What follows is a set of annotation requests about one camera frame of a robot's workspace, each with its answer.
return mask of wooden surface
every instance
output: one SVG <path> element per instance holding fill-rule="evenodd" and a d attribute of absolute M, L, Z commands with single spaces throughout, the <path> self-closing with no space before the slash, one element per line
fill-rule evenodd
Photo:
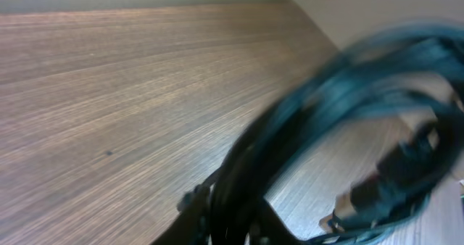
<path fill-rule="evenodd" d="M 0 16 L 0 244 L 149 243 L 244 127 L 333 53 L 291 4 Z M 296 235 L 319 234 L 335 195 L 408 133 L 397 119 L 347 125 L 269 199 Z M 444 186 L 386 244 L 462 238 Z"/>

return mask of wood grain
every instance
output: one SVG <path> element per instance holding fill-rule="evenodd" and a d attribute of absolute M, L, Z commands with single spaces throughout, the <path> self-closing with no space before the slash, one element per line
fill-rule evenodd
<path fill-rule="evenodd" d="M 149 243 L 334 52 L 293 4 L 0 16 L 0 243 Z M 298 236 L 409 133 L 396 119 L 342 131 L 269 197 Z"/>

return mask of black cable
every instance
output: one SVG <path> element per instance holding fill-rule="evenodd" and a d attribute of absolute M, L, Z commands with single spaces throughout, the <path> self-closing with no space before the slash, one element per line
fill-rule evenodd
<path fill-rule="evenodd" d="M 391 44 L 402 46 L 374 59 L 359 60 L 379 46 Z M 462 101 L 463 48 L 464 31 L 456 28 L 414 27 L 382 33 L 342 52 L 318 76 L 277 101 L 249 126 L 218 172 L 205 183 L 215 182 L 210 206 L 213 244 L 243 244 L 252 222 L 264 217 L 260 207 L 270 186 L 304 151 L 336 126 L 353 119 L 432 108 L 437 116 L 434 130 L 439 132 L 439 143 L 429 154 L 429 167 L 424 165 L 424 173 L 416 182 L 401 188 L 395 186 L 405 192 L 407 199 L 393 204 L 395 210 L 390 216 L 374 228 L 326 234 L 308 241 L 295 237 L 291 240 L 285 231 L 280 233 L 288 238 L 288 244 L 321 244 L 334 237 L 339 237 L 335 244 L 355 241 L 368 244 L 378 242 L 396 226 L 419 215 L 431 191 L 450 170 L 463 147 L 464 114 L 424 92 L 407 86 L 395 87 L 391 78 L 434 72 L 449 82 Z M 279 233 L 278 228 L 281 227 L 273 229 L 274 233 Z"/>

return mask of cable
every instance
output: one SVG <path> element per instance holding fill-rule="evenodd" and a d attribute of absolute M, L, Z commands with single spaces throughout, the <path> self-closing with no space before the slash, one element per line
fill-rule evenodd
<path fill-rule="evenodd" d="M 396 47 L 379 57 L 362 60 L 365 54 L 388 46 Z M 395 79 L 434 72 L 449 82 L 462 101 L 463 49 L 464 31 L 458 28 L 411 27 L 381 33 L 343 51 L 319 75 L 277 101 L 247 128 L 221 168 L 204 183 L 210 186 L 215 182 L 210 200 L 213 244 L 243 244 L 254 221 L 268 230 L 265 233 L 270 240 L 286 244 L 323 244 L 330 238 L 337 238 L 333 244 L 371 244 L 419 215 L 463 148 L 464 114 L 455 105 L 437 101 L 407 85 L 398 86 Z M 431 129 L 437 131 L 439 143 L 429 152 L 411 146 L 415 150 L 412 156 L 405 150 L 396 153 L 403 156 L 401 162 L 405 164 L 407 159 L 426 157 L 426 161 L 420 175 L 407 183 L 392 182 L 395 175 L 379 180 L 379 189 L 386 191 L 383 205 L 390 210 L 375 227 L 298 241 L 270 216 L 274 212 L 263 201 L 265 193 L 292 162 L 332 129 L 354 119 L 423 108 L 432 108 L 436 114 Z M 398 162 L 395 157 L 387 160 L 387 169 L 392 160 Z"/>

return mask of wooden floor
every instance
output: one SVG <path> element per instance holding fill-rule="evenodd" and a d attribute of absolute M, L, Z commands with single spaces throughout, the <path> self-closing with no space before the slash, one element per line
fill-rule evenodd
<path fill-rule="evenodd" d="M 147 244 L 244 127 L 335 52 L 292 4 L 0 16 L 0 244 Z M 347 125 L 269 200 L 299 237 L 409 130 Z M 456 244 L 458 186 L 386 244 Z"/>

